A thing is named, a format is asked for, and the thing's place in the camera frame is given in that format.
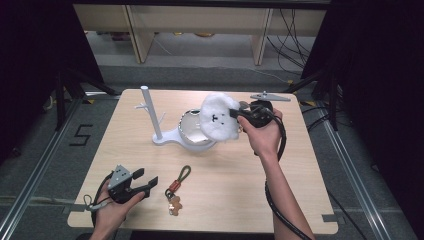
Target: hand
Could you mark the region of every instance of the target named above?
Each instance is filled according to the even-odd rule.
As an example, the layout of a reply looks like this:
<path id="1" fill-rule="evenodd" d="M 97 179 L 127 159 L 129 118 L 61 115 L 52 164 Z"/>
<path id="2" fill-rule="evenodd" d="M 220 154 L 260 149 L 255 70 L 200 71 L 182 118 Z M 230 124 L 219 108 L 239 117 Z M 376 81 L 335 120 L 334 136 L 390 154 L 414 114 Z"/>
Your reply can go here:
<path id="1" fill-rule="evenodd" d="M 90 239 L 108 239 L 114 231 L 116 231 L 122 222 L 125 220 L 127 213 L 132 207 L 139 203 L 144 198 L 144 192 L 140 192 L 134 195 L 128 202 L 119 204 L 114 202 L 108 193 L 107 186 L 109 181 L 106 181 L 102 186 L 102 190 L 97 201 L 108 201 L 105 207 L 97 210 L 96 216 L 96 225 L 94 228 L 93 235 Z"/>
<path id="2" fill-rule="evenodd" d="M 279 110 L 274 108 L 273 112 L 276 117 L 282 119 L 283 114 Z M 264 127 L 255 128 L 242 116 L 239 116 L 237 120 L 247 133 L 253 151 L 261 159 L 268 159 L 269 156 L 277 156 L 281 134 L 275 121 L 271 121 Z"/>

